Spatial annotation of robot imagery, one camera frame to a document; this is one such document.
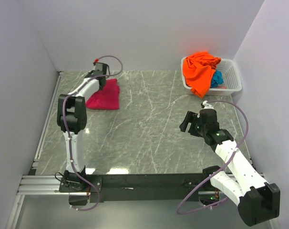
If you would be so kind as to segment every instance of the white plastic basket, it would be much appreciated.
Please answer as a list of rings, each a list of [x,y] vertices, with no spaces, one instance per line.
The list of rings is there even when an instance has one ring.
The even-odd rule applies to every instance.
[[[183,63],[185,57],[182,59],[181,62],[181,71],[182,71],[182,80],[184,87],[188,90],[188,94],[193,94],[189,87],[186,84],[186,80],[183,74]],[[222,59],[221,62],[217,65],[217,70],[219,70],[223,75],[224,83],[221,86],[225,86],[227,89],[217,89],[217,88],[210,88],[206,95],[231,95],[233,92],[241,91],[242,84],[240,75],[236,68],[235,63],[230,59]]]

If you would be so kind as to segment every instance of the gray marble table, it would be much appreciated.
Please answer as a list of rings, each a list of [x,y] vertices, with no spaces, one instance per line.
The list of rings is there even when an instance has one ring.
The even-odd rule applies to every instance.
[[[53,102],[44,141],[39,149],[37,175],[53,175],[66,167],[63,134],[56,124],[57,98],[76,88],[84,72],[64,72]],[[83,134],[86,167],[97,174],[197,173],[222,165],[202,138],[182,133],[179,125],[188,110],[198,112],[202,100],[186,94],[179,71],[126,71],[118,77],[120,109],[87,110]],[[231,96],[204,99],[232,101]],[[214,104],[220,127],[242,138],[234,107]],[[240,150],[250,160],[246,144]]]

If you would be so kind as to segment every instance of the metal frame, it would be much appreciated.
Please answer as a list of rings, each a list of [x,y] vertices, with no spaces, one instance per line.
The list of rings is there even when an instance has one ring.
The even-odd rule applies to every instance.
[[[55,96],[56,96],[56,94],[58,92],[58,88],[59,88],[59,85],[60,85],[61,78],[62,78],[62,72],[59,73],[59,77],[58,77],[57,83],[56,83],[54,91],[53,91],[51,103],[50,103],[50,106],[49,106],[49,110],[48,110],[48,113],[47,113],[47,117],[46,117],[45,124],[44,124],[43,130],[42,130],[42,133],[41,133],[41,137],[40,137],[40,141],[39,141],[38,147],[36,149],[36,153],[35,153],[34,159],[40,159],[41,146],[42,146],[42,144],[45,141],[46,128],[47,128],[47,126],[49,125],[49,122],[50,122],[50,114],[51,114],[51,111],[52,111],[52,106],[53,106],[53,102],[54,102]]]
[[[277,219],[270,219],[268,223],[270,229],[281,229]]]
[[[34,159],[31,169],[37,169],[39,165],[39,161],[40,161],[39,159]]]
[[[25,198],[24,195],[16,195],[6,229],[15,229],[17,220],[20,216],[21,207],[24,202],[24,198]]]
[[[22,176],[17,196],[25,195],[86,195],[86,192],[59,192],[60,182],[54,176]],[[212,191],[199,191],[199,194],[212,194]]]

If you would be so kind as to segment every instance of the red cloth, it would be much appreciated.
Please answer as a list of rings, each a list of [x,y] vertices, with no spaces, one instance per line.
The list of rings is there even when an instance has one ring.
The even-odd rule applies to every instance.
[[[86,107],[95,110],[118,110],[120,88],[117,79],[106,81],[102,91],[94,93],[86,102]]]

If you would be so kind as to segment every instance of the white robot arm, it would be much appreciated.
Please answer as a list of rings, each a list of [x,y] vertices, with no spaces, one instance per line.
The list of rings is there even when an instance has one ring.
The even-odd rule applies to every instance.
[[[237,181],[221,171],[226,167],[224,165],[222,168],[204,169],[203,174],[206,175],[206,178],[201,183],[204,184],[206,180],[209,180],[211,186],[221,190],[238,206],[241,218],[249,226],[278,217],[280,206],[278,186],[269,184],[258,174],[237,148],[237,143],[230,133],[219,128],[217,112],[213,106],[204,101],[202,108],[198,114],[188,111],[180,129],[185,132],[187,125],[191,123],[188,132],[193,136],[204,138],[212,150],[227,164]],[[202,184],[195,187],[187,197],[192,195]]]
[[[85,169],[85,162],[82,154],[83,129],[85,128],[87,121],[85,103],[95,92],[101,90],[105,86],[105,77],[101,77],[99,79],[92,78],[97,75],[106,75],[107,67],[108,65],[105,63],[95,63],[94,69],[87,73],[80,86],[78,86],[69,94],[61,94],[59,96],[57,121],[65,137],[67,154],[66,171],[68,171],[69,173],[74,173],[72,163],[74,164],[74,167],[78,173],[81,173]],[[65,111],[67,123],[68,125],[70,125],[73,162],[70,161],[71,156],[69,149],[69,136],[67,131],[65,131],[62,113],[63,102],[65,97],[67,97],[68,95],[73,95],[73,97],[71,97],[66,102]]]

